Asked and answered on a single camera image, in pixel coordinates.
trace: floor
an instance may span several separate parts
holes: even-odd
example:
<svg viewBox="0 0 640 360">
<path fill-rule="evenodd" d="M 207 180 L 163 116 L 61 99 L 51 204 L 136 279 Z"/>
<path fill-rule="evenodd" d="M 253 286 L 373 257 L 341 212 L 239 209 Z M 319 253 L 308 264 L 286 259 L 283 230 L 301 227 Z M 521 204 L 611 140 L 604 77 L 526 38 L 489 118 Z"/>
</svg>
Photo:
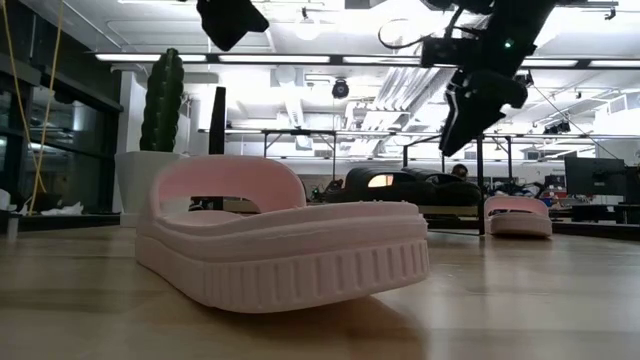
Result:
<svg viewBox="0 0 640 360">
<path fill-rule="evenodd" d="M 634 359 L 640 243 L 430 234 L 418 285 L 316 309 L 200 306 L 133 259 L 134 233 L 0 238 L 1 359 Z"/>
</svg>

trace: white planter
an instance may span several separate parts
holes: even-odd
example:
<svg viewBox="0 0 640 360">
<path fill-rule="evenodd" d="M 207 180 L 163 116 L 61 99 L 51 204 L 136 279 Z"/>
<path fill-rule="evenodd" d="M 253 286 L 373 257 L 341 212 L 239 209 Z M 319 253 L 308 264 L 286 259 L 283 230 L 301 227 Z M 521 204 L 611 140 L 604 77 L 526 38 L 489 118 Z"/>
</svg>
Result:
<svg viewBox="0 0 640 360">
<path fill-rule="evenodd" d="M 149 195 L 153 179 L 165 166 L 185 157 L 181 154 L 156 151 L 131 151 L 117 154 L 116 175 L 122 200 L 120 226 L 136 227 L 138 214 Z M 189 199 L 180 199 L 170 206 L 163 206 L 166 212 L 187 211 Z"/>
</svg>

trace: cactus plant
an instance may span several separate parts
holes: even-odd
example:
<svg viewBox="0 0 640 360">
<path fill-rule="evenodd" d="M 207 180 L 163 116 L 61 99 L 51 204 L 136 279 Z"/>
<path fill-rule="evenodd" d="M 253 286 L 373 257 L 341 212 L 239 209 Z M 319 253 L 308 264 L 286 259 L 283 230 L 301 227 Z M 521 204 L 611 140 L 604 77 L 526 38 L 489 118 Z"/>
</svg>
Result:
<svg viewBox="0 0 640 360">
<path fill-rule="evenodd" d="M 176 49 L 153 64 L 149 76 L 140 150 L 173 152 L 178 132 L 184 68 Z"/>
</svg>

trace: pink slide sandal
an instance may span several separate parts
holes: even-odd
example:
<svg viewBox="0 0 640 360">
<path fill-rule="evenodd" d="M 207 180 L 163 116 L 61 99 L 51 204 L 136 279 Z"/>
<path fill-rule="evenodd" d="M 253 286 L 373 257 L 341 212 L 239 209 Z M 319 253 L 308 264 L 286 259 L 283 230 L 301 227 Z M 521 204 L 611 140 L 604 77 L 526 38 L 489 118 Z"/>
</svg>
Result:
<svg viewBox="0 0 640 360">
<path fill-rule="evenodd" d="M 547 205 L 538 199 L 494 196 L 484 205 L 486 229 L 493 235 L 549 237 L 552 234 Z"/>
<path fill-rule="evenodd" d="M 191 196 L 249 199 L 261 214 L 161 213 L 162 202 Z M 136 259 L 206 306 L 267 313 L 419 282 L 429 272 L 426 235 L 415 205 L 306 207 L 302 183 L 285 165 L 212 155 L 179 160 L 156 177 Z"/>
</svg>

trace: computer monitor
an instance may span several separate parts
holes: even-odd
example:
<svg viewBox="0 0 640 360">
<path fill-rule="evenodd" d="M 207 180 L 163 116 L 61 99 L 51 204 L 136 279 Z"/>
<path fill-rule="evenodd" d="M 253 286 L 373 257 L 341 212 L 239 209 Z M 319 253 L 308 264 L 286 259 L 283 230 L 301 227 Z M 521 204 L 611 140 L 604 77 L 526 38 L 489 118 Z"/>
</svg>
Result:
<svg viewBox="0 0 640 360">
<path fill-rule="evenodd" d="M 627 195 L 623 160 L 565 158 L 564 165 L 571 195 Z"/>
<path fill-rule="evenodd" d="M 627 168 L 627 204 L 640 204 L 640 168 Z"/>
</svg>

